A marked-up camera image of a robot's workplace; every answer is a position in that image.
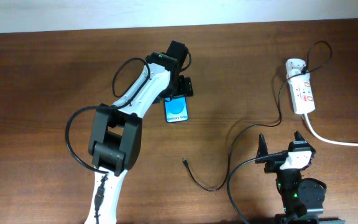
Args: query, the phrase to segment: white wall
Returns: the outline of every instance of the white wall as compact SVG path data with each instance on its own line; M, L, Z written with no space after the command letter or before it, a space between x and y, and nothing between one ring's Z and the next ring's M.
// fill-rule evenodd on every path
M358 0L0 0L0 32L355 17Z

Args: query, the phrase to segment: smartphone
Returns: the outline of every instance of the smartphone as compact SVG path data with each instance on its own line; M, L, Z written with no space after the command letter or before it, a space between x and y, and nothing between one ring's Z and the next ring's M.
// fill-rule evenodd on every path
M170 100L170 98L166 98L166 101L164 102L165 117L168 123L189 120L186 97L183 96L172 100Z

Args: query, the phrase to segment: white power strip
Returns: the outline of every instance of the white power strip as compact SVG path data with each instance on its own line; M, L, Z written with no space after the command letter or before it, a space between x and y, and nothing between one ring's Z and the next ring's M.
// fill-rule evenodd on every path
M294 75L301 74L302 68L305 66L306 63L302 59L292 58L287 60L285 63L285 67L287 68L287 79ZM338 144L342 146L358 146L358 143L339 142L325 139L319 136L311 127L308 113L314 111L316 107L314 105L314 98L311 92L310 73L293 77L288 80L288 84L290 86L292 105L295 114L302 115L302 118L306 121L310 132L316 138L331 144Z

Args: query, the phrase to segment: brown wooden surface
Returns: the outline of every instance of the brown wooden surface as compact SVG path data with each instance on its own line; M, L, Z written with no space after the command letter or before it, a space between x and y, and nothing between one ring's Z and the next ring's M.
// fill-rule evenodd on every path
M185 72L195 96L190 120L167 124L163 105L144 117L142 149L125 178L119 223L219 223L237 220L227 197L199 189L181 163L189 160L198 180L221 183L234 136L254 123L278 118L275 96L288 58L305 58L316 40L333 47L331 63L312 74L317 133L358 142L358 20L272 22L148 29L82 30L0 34L0 223L82 223L88 215L93 173L69 155L63 140L77 109L112 103L111 79L122 62L164 51L171 40L185 43L193 64ZM314 67L327 56L317 47ZM140 63L125 69L118 90L139 76ZM324 217L358 223L358 148L323 143L304 127L282 95L283 123L253 128L239 141L238 164L255 156L258 134L270 152L285 150L299 130L316 148L303 174L328 185ZM91 162L87 145L93 113L75 121L71 140ZM232 193L247 217L283 213L275 175L249 165L233 178Z

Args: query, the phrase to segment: blue circle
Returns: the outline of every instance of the blue circle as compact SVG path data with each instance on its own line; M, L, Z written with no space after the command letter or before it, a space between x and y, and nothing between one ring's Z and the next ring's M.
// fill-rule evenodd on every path
M183 105L183 102L174 100L165 105L167 107L167 110L173 114L179 114L183 111L185 108L185 105Z

